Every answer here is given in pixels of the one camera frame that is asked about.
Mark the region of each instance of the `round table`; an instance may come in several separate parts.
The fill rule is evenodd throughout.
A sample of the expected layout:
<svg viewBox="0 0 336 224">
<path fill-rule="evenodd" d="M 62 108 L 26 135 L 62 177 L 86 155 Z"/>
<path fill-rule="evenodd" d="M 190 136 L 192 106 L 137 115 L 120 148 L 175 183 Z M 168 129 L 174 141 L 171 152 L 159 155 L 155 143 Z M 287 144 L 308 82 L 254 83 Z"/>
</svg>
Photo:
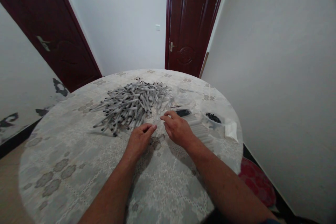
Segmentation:
<svg viewBox="0 0 336 224">
<path fill-rule="evenodd" d="M 135 82 L 193 90 L 189 106 L 204 100 L 225 107 L 237 123 L 239 143 L 220 140 L 215 154 L 240 172 L 243 137 L 239 119 L 226 98 L 203 80 L 181 72 L 141 69 L 96 80 L 59 102 L 39 122 L 21 157 L 19 191 L 36 223 L 77 223 L 121 159 L 129 135 L 116 138 L 90 133 L 103 113 L 90 112 L 107 90 Z M 197 223 L 214 206 L 186 152 L 167 136 L 162 122 L 139 160 L 129 194 L 128 223 Z"/>
</svg>

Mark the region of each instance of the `forearm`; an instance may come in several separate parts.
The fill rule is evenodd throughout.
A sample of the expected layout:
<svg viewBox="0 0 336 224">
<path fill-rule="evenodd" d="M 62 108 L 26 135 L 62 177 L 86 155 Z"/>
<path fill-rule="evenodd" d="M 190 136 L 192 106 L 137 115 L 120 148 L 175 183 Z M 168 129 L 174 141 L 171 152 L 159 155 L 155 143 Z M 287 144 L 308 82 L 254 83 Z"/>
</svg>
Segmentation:
<svg viewBox="0 0 336 224">
<path fill-rule="evenodd" d="M 123 223 L 126 201 L 137 160 L 124 155 L 79 221 L 83 223 Z"/>
<path fill-rule="evenodd" d="M 234 223 L 260 223 L 274 215 L 199 139 L 186 148 L 216 207 Z"/>
</svg>

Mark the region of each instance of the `hand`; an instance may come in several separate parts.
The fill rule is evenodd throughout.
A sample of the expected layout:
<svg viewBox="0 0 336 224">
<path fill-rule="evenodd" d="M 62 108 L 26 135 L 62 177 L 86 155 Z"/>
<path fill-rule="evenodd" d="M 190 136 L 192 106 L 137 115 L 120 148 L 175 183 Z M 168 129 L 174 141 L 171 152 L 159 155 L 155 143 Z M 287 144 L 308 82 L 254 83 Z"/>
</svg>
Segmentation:
<svg viewBox="0 0 336 224">
<path fill-rule="evenodd" d="M 129 137 L 124 156 L 139 160 L 146 150 L 152 134 L 157 126 L 152 124 L 142 124 L 135 128 Z"/>
<path fill-rule="evenodd" d="M 184 149 L 197 139 L 188 122 L 179 117 L 175 111 L 167 111 L 160 119 L 165 121 L 164 127 L 169 138 Z"/>
</svg>

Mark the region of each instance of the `left hand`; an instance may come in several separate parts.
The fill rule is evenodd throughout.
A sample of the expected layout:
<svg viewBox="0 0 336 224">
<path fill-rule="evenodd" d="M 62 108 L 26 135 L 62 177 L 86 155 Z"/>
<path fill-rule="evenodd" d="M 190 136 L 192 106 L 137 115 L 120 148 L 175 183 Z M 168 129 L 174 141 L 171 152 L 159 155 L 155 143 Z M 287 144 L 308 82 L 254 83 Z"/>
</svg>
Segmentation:
<svg viewBox="0 0 336 224">
<path fill-rule="evenodd" d="M 135 158 L 138 161 L 146 150 L 156 128 L 157 126 L 153 124 L 142 124 L 135 128 L 128 140 L 124 156 Z"/>
</svg>

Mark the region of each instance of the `wooden door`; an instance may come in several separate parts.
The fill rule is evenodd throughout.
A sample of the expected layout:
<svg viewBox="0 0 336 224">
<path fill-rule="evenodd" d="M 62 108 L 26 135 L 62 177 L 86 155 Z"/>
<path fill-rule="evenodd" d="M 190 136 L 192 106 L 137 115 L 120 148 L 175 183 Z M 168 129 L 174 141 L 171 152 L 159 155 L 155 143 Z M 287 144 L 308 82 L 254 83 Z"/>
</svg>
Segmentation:
<svg viewBox="0 0 336 224">
<path fill-rule="evenodd" d="M 171 0 L 169 70 L 199 77 L 219 2 Z"/>
<path fill-rule="evenodd" d="M 101 77 L 68 0 L 0 1 L 70 92 Z"/>
</svg>

